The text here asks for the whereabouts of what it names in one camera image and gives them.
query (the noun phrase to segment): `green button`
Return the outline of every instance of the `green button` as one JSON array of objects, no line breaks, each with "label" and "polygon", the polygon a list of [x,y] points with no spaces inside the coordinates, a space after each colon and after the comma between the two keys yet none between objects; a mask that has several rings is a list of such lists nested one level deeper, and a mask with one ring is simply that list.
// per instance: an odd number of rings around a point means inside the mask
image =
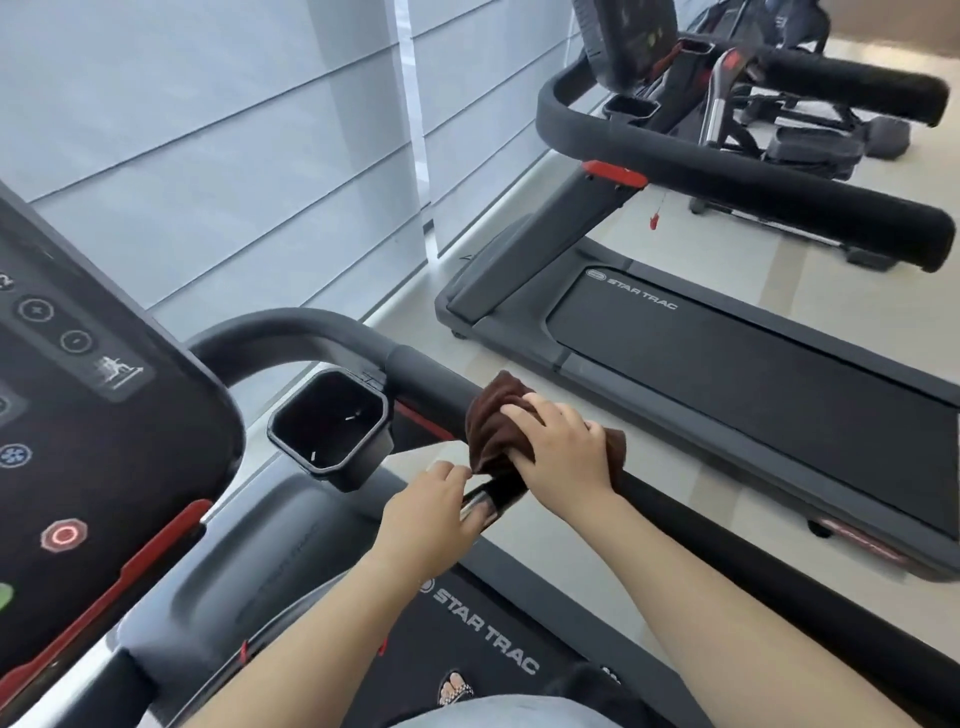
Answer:
[{"label": "green button", "polygon": [[13,601],[13,587],[0,582],[0,612]]}]

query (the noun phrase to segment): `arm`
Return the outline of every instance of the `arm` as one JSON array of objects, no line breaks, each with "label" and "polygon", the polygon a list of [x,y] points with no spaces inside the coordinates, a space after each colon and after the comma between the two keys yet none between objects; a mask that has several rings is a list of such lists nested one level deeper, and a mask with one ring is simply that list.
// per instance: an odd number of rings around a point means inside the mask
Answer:
[{"label": "arm", "polygon": [[863,677],[643,518],[612,489],[606,438],[571,407],[507,405],[536,464],[511,459],[623,584],[697,702],[721,728],[916,723]]},{"label": "arm", "polygon": [[483,528],[460,522],[469,470],[436,463],[394,496],[373,548],[244,667],[186,728],[337,728],[420,585],[452,567]]}]

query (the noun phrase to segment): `red emergency stop button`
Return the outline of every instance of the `red emergency stop button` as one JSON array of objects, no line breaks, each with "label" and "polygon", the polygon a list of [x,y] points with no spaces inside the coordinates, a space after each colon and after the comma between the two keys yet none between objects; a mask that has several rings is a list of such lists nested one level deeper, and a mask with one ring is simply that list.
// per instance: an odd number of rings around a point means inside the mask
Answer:
[{"label": "red emergency stop button", "polygon": [[86,541],[86,523],[80,519],[54,521],[40,536],[40,545],[53,553],[69,551]]}]

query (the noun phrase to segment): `treadmill console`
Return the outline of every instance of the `treadmill console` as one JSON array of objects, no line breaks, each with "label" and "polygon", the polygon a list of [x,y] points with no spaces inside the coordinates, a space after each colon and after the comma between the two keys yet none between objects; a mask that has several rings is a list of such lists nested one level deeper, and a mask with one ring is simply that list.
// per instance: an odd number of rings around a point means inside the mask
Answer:
[{"label": "treadmill console", "polygon": [[244,431],[224,387],[3,185],[0,352],[2,709],[64,633],[110,627],[84,623],[91,606],[223,492]]},{"label": "treadmill console", "polygon": [[600,85],[630,94],[677,45],[673,0],[574,0],[584,51]]}]

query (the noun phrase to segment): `treadmill display screen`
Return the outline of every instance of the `treadmill display screen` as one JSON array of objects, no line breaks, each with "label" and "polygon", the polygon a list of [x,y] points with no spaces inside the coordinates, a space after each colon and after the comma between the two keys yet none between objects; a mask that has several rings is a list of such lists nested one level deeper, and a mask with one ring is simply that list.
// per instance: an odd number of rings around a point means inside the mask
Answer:
[{"label": "treadmill display screen", "polygon": [[223,492],[244,433],[222,385],[2,185],[0,351],[2,687]]}]

